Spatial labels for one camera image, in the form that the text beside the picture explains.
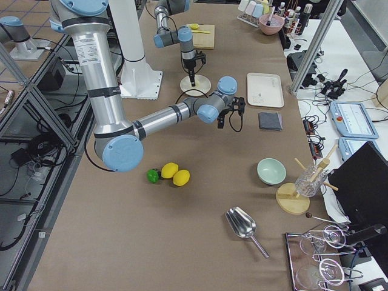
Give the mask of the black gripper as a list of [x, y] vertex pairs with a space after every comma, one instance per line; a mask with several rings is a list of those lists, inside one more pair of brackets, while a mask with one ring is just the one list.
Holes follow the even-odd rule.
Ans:
[[237, 111], [240, 118], [243, 119], [243, 114], [245, 112], [245, 99], [243, 97], [234, 97], [232, 103], [221, 110], [221, 113], [217, 117], [217, 128], [223, 129], [226, 114], [228, 114], [228, 112], [235, 111]]
[[192, 50], [190, 52], [181, 52], [183, 66], [189, 73], [189, 80], [192, 87], [196, 86], [195, 83], [195, 67], [197, 60], [201, 61], [201, 66], [206, 64], [206, 54], [202, 51]]

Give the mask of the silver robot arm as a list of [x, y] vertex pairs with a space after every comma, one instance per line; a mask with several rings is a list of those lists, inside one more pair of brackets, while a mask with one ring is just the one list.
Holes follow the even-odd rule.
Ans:
[[158, 1], [154, 9], [157, 31], [153, 37], [157, 48], [167, 47], [173, 44], [180, 44], [181, 62], [187, 70], [190, 79], [190, 85], [194, 87], [195, 82], [195, 67], [197, 60], [206, 63], [206, 55], [202, 51], [198, 51], [193, 45], [193, 33], [186, 26], [180, 26], [179, 29], [169, 27], [169, 19], [171, 16], [188, 11], [190, 1]]
[[208, 98], [189, 97], [129, 121], [122, 99], [155, 98], [161, 72], [145, 59], [138, 14], [132, 1], [51, 1], [51, 24], [72, 37], [96, 118], [95, 152], [109, 170], [127, 172], [142, 160], [149, 134], [196, 115], [210, 124], [232, 105], [238, 85], [222, 77]]

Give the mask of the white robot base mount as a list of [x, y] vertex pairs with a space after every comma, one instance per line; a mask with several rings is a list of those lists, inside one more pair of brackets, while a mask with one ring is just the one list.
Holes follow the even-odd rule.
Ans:
[[146, 61], [135, 2], [112, 0], [109, 7], [124, 57], [120, 76], [121, 96], [156, 100], [162, 72], [153, 70]]

